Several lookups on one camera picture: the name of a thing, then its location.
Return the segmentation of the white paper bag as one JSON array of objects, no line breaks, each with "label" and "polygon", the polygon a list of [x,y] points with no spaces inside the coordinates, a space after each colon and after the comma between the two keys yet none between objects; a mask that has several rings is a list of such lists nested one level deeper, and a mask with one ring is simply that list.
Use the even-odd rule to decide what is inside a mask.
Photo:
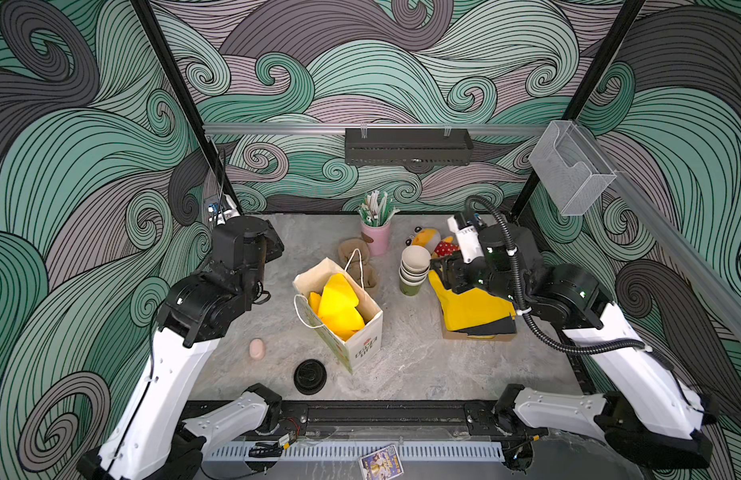
[{"label": "white paper bag", "polygon": [[364,289],[364,276],[350,276],[350,264],[364,273],[362,253],[355,249],[346,266],[326,258],[296,276],[294,311],[306,328],[316,332],[336,359],[354,374],[382,349],[384,312]]}]

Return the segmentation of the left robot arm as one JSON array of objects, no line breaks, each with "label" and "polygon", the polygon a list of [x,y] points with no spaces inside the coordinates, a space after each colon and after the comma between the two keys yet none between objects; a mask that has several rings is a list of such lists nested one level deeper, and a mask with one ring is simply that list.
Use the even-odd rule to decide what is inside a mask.
[{"label": "left robot arm", "polygon": [[264,266],[284,244],[268,220],[244,215],[212,230],[206,267],[176,282],[156,312],[142,378],[114,432],[86,452],[86,479],[192,479],[204,458],[238,436],[278,427],[282,397],[262,384],[211,412],[182,412],[232,322],[270,298]]}]

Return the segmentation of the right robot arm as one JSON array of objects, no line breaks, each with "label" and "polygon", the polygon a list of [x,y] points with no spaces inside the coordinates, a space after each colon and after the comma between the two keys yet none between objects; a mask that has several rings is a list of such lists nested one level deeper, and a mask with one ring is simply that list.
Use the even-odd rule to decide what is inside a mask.
[{"label": "right robot arm", "polygon": [[530,458],[534,435],[554,429],[603,442],[650,470],[710,467],[713,444],[703,429],[717,421],[712,396],[680,380],[596,276],[574,264],[544,264],[533,234],[480,195],[467,198],[449,228],[459,251],[431,263],[444,288],[511,302],[542,344],[592,358],[616,387],[576,396],[509,385],[494,408],[500,428],[519,440],[509,452]]}]

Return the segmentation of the yellow napkin stack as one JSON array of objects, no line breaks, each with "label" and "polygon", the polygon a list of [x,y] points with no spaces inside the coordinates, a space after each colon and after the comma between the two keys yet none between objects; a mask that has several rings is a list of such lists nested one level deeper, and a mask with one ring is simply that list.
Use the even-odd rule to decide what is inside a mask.
[{"label": "yellow napkin stack", "polygon": [[445,339],[509,341],[517,336],[511,302],[478,288],[462,294],[446,290],[434,271],[429,273],[429,281],[441,304]]}]

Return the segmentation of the yellow plush toy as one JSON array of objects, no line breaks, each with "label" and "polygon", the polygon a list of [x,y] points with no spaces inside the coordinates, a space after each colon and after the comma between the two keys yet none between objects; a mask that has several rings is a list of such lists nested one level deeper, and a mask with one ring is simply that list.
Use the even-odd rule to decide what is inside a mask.
[{"label": "yellow plush toy", "polygon": [[461,250],[454,236],[444,237],[439,230],[422,226],[414,229],[405,244],[426,248],[433,259],[448,257]]}]

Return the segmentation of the stack of paper cups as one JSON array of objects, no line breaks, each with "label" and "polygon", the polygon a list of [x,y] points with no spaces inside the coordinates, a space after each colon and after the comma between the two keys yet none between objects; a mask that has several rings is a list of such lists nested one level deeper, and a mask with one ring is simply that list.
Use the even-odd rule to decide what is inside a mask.
[{"label": "stack of paper cups", "polygon": [[426,248],[418,245],[407,247],[401,257],[400,290],[406,296],[416,296],[430,271],[431,254]]}]

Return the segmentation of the pink small object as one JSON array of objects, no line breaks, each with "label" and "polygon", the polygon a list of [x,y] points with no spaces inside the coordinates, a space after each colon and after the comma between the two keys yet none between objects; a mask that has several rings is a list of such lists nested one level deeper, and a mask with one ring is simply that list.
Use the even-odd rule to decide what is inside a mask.
[{"label": "pink small object", "polygon": [[248,346],[248,354],[254,360],[262,360],[266,357],[266,344],[260,338],[254,338]]}]

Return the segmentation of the brown cardboard cup carrier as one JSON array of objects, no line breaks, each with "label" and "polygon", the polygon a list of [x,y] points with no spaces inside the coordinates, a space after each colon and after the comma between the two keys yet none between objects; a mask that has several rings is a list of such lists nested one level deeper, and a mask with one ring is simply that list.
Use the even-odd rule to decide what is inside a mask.
[{"label": "brown cardboard cup carrier", "polygon": [[371,258],[368,244],[360,238],[344,240],[338,246],[338,264],[344,266],[348,275],[368,294],[375,296],[379,292],[381,276],[370,264]]}]

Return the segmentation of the pink straw holder cup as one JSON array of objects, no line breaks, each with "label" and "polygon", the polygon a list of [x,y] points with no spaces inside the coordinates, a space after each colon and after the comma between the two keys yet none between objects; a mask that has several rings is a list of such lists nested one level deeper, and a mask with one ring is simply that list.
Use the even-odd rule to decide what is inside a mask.
[{"label": "pink straw holder cup", "polygon": [[378,257],[389,250],[392,233],[392,221],[388,220],[383,226],[370,226],[363,223],[360,226],[360,236],[368,245],[370,255]]}]

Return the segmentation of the wrapped straws bundle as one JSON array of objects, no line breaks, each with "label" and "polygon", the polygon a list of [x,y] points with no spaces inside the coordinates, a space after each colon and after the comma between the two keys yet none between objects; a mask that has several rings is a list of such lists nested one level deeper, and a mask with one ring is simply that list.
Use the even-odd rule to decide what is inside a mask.
[{"label": "wrapped straws bundle", "polygon": [[358,208],[362,224],[374,228],[386,226],[399,212],[400,210],[394,206],[390,194],[380,190],[370,192]]}]

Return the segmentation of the stack of black lids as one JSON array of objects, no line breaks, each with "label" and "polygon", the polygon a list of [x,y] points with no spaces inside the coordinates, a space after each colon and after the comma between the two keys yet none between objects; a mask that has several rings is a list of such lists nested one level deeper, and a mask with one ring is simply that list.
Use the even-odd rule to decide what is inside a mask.
[{"label": "stack of black lids", "polygon": [[328,372],[322,362],[316,359],[304,360],[294,370],[294,386],[302,395],[314,395],[326,385]]}]

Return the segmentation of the colourful card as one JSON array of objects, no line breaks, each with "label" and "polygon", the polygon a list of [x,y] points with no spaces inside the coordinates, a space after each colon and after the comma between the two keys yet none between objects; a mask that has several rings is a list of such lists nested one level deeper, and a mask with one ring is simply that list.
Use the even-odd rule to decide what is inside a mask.
[{"label": "colourful card", "polygon": [[396,445],[366,454],[358,460],[362,480],[392,480],[405,474]]}]

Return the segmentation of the clear acrylic wall holder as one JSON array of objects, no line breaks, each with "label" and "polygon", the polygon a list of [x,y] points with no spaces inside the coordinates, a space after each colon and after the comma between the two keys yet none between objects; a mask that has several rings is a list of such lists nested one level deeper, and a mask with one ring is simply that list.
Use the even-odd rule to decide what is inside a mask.
[{"label": "clear acrylic wall holder", "polygon": [[564,217],[585,215],[617,178],[595,136],[570,120],[552,121],[529,160]]}]

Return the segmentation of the black wall shelf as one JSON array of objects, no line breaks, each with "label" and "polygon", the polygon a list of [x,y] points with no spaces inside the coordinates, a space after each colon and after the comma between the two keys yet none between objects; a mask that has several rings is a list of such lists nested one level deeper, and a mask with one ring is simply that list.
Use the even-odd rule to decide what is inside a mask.
[{"label": "black wall shelf", "polygon": [[344,136],[344,160],[352,166],[464,166],[474,150],[462,128],[361,127]]}]

